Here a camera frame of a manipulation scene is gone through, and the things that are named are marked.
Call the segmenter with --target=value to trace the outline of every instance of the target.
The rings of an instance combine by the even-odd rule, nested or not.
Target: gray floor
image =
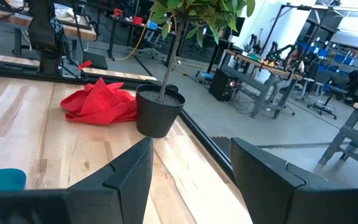
[[[12,55],[12,30],[0,27],[0,54]],[[103,42],[89,43],[89,51],[106,56],[108,44]],[[114,56],[124,58],[131,52],[127,47],[114,46]],[[126,60],[111,61],[107,59],[109,70],[119,72],[135,73],[148,75],[152,73],[158,80],[161,80],[166,67],[159,59],[151,59],[145,54],[134,54],[138,61],[130,57]],[[37,58],[35,52],[24,50],[24,56]],[[342,182],[346,185],[358,187],[358,163],[352,159],[340,164],[337,163],[335,155],[325,167],[317,166],[317,161],[323,154],[325,148],[302,147],[302,144],[331,142],[337,134],[339,128],[352,113],[352,108],[345,104],[332,100],[332,104],[337,108],[337,120],[328,115],[318,115],[313,109],[307,109],[307,102],[290,100],[288,103],[295,112],[296,116],[291,116],[291,111],[286,110],[281,113],[278,119],[272,119],[272,111],[263,110],[255,119],[249,114],[239,113],[232,105],[217,101],[208,90],[202,85],[183,73],[194,76],[198,70],[205,70],[207,63],[197,62],[190,59],[179,58],[181,64],[174,68],[169,79],[169,83],[179,87],[180,93],[186,98],[184,109],[193,117],[199,126],[209,136],[240,137],[255,145],[292,145],[300,144],[299,147],[290,149],[268,149],[276,154],[304,169],[313,171],[325,178]],[[250,101],[245,95],[241,95],[240,101]],[[253,105],[243,113],[251,112]]]

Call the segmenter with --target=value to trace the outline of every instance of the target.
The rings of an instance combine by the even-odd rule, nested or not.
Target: black chair
[[[328,87],[328,91],[330,91],[330,95],[328,99],[325,102],[322,101],[315,101],[313,104],[308,105],[308,108],[313,107],[319,110],[319,114],[323,115],[323,112],[330,114],[334,117],[334,119],[337,119],[336,115],[332,112],[335,107],[329,105],[329,101],[331,100],[333,95],[339,95],[341,98],[344,98],[344,95],[347,94],[347,91],[340,88],[340,86],[343,86],[343,88],[346,87],[347,83],[349,82],[349,77],[345,75],[340,75],[338,73],[332,73],[329,76],[329,81],[326,84],[326,87]]]

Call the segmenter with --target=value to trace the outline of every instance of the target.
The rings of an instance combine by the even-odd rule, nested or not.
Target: wooden table
[[[9,56],[4,56],[4,55],[0,55],[0,62],[39,66],[39,62],[36,60],[9,57]],[[92,73],[92,74],[109,75],[109,76],[114,76],[114,77],[134,78],[134,79],[140,79],[140,80],[157,80],[156,78],[150,77],[147,75],[135,75],[135,74],[130,74],[130,73],[101,70],[101,69],[96,69],[96,68],[84,68],[83,71],[87,72],[87,73]]]
[[[27,189],[66,188],[144,137],[135,122],[66,121],[59,104],[82,88],[0,77],[0,169],[23,170]],[[252,223],[237,188],[180,118],[154,139],[144,223]]]
[[[303,77],[301,75],[297,75],[297,74],[291,74],[290,76],[290,73],[289,72],[285,72],[285,71],[282,71],[278,68],[275,68],[275,67],[271,67],[271,66],[268,66],[268,65],[265,65],[261,62],[258,62],[248,56],[245,56],[245,55],[242,55],[242,54],[238,54],[234,51],[231,51],[231,50],[226,50],[226,53],[228,53],[229,55],[233,55],[237,58],[239,58],[240,60],[243,60],[245,62],[249,62],[250,64],[260,68],[260,69],[265,69],[265,70],[268,70],[271,74],[273,75],[278,75],[279,77],[282,77],[282,78],[292,78],[292,79],[295,79],[297,81],[301,81],[303,79]]]
[[[249,77],[246,74],[242,74],[232,68],[232,70],[234,70],[234,72],[236,73],[236,76],[239,77],[240,81],[242,81],[242,82],[246,83],[247,85],[250,85],[253,88],[260,91],[259,95],[257,95],[257,96],[255,96],[254,93],[251,93],[249,91],[244,92],[246,95],[248,95],[250,98],[252,98],[255,101],[255,107],[253,108],[253,110],[251,112],[251,117],[254,118],[263,108],[270,108],[270,109],[274,110],[273,118],[277,119],[278,116],[280,115],[281,110],[283,110],[285,108],[285,103],[286,103],[291,91],[295,87],[296,82],[302,80],[303,77],[301,75],[297,75],[294,73],[290,74],[290,72],[285,72],[280,69],[267,66],[261,62],[258,62],[256,60],[254,60],[250,57],[244,56],[242,54],[238,54],[232,50],[226,50],[226,52],[228,55],[233,55],[234,57],[237,57],[240,60],[246,61],[260,69],[268,70],[271,74],[273,74],[273,75],[270,75],[268,80],[266,80],[264,83],[260,83],[256,80],[254,80],[252,77]],[[270,90],[270,87],[273,85],[273,82],[275,81],[275,75],[278,75],[281,78],[289,77],[292,79],[290,85],[288,86],[287,90],[283,94],[283,97],[281,97],[281,99],[277,105],[273,105],[271,102],[266,101],[266,97]]]
[[[10,14],[10,12],[6,12],[6,11],[0,11],[0,18],[2,18],[3,16],[6,16]],[[29,24],[31,23],[30,18],[23,18],[23,17],[19,17],[19,16],[10,16],[6,19],[3,19],[2,21],[0,21],[0,23],[2,24],[6,24],[7,26],[12,26],[14,27],[14,32],[15,32],[15,41],[16,43],[14,44],[14,49],[16,51],[16,57],[20,56],[20,52],[21,52],[21,29],[28,29]],[[79,23],[81,22],[85,22],[84,18],[82,17],[79,21]],[[77,28],[76,26],[68,26],[68,25],[63,25],[64,27],[64,32],[65,35],[67,35],[67,37],[69,39],[73,39],[75,42],[75,46],[74,48],[78,49],[76,50],[76,59],[80,59],[83,57],[83,55],[81,54],[81,50],[80,49],[80,44],[78,43],[77,39],[78,39],[78,32],[77,32]],[[91,30],[86,30],[86,29],[79,29],[80,31],[80,37],[82,40],[89,40],[89,41],[93,41],[96,40],[96,32],[94,30],[94,28],[92,27]]]
[[[358,161],[358,131],[353,129],[358,122],[358,103],[355,103],[353,107],[355,108],[353,113],[347,119],[345,125],[339,130],[339,133],[329,145],[319,163],[325,165],[336,152],[343,152],[341,159],[344,161],[346,161],[349,157]],[[351,142],[346,149],[342,149],[341,145],[345,138],[349,138]]]

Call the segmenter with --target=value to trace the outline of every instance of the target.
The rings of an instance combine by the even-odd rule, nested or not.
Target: soil
[[[159,92],[156,92],[156,91],[142,91],[139,93],[142,97],[146,98],[146,99],[149,99],[153,102],[158,102],[158,103],[162,103],[164,105],[168,105],[168,106],[177,106],[177,105],[180,105],[180,101],[165,94],[165,97],[164,97],[164,101],[163,102],[160,102],[158,101],[158,96],[159,96]]]

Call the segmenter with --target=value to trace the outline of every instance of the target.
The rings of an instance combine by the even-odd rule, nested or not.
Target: computer tower
[[[217,69],[214,79],[210,84],[209,93],[212,94],[216,100],[228,102],[233,95],[237,82],[238,77],[234,74]]]

